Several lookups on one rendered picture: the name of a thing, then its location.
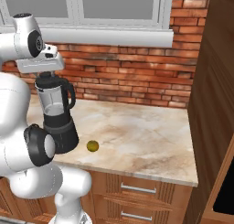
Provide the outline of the black blender with clear jar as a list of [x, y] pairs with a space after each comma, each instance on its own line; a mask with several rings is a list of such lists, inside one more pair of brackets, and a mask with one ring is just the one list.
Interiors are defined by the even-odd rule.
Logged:
[[44, 114], [43, 127], [56, 142], [56, 154], [72, 151], [79, 143], [78, 133], [70, 110], [75, 106], [74, 87], [67, 79], [62, 78], [55, 87], [35, 88]]

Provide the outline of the tall brown wooden cabinet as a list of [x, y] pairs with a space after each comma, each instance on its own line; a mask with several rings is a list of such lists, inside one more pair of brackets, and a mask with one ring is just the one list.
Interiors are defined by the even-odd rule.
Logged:
[[234, 0], [210, 0], [188, 104], [197, 167], [183, 224], [234, 224]]

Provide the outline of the yellow-green round fruit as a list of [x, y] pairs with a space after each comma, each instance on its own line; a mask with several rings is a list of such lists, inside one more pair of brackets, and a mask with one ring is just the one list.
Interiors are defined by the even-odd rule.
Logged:
[[90, 151], [90, 152], [95, 152], [99, 149], [99, 143], [97, 141], [88, 141], [87, 142], [87, 149]]

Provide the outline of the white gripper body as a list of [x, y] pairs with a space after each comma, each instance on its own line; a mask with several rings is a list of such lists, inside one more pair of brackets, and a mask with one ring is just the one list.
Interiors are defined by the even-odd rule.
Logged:
[[63, 58], [59, 53], [42, 53], [34, 59], [18, 59], [16, 64], [21, 73], [56, 71], [65, 68]]

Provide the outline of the white window frame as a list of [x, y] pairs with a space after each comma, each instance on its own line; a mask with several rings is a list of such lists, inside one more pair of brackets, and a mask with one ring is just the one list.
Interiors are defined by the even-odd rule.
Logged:
[[172, 0], [0, 0], [0, 32], [32, 14], [47, 42], [170, 48]]

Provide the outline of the black blender lid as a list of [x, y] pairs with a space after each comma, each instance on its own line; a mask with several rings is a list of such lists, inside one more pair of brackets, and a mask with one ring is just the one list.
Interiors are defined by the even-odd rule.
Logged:
[[36, 85], [38, 87], [55, 87], [61, 84], [63, 79], [58, 75], [51, 75], [50, 71], [45, 71], [39, 74], [36, 78]]

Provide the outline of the wooden drawer front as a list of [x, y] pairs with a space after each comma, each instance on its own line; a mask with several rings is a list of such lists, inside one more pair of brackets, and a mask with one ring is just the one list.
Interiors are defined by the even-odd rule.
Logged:
[[[97, 224], [183, 224], [185, 211], [149, 202], [126, 198], [94, 195], [94, 210]], [[152, 221], [121, 216], [121, 212], [152, 217]]]
[[149, 201], [173, 208], [186, 208], [192, 187], [132, 176], [91, 171], [92, 192], [137, 201]]

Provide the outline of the wooden cupboard door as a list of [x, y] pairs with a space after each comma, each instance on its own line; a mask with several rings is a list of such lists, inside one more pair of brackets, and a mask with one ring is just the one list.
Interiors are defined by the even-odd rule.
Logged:
[[35, 224], [48, 224], [56, 215], [53, 197], [23, 199], [16, 197], [6, 178], [0, 177], [0, 216]]

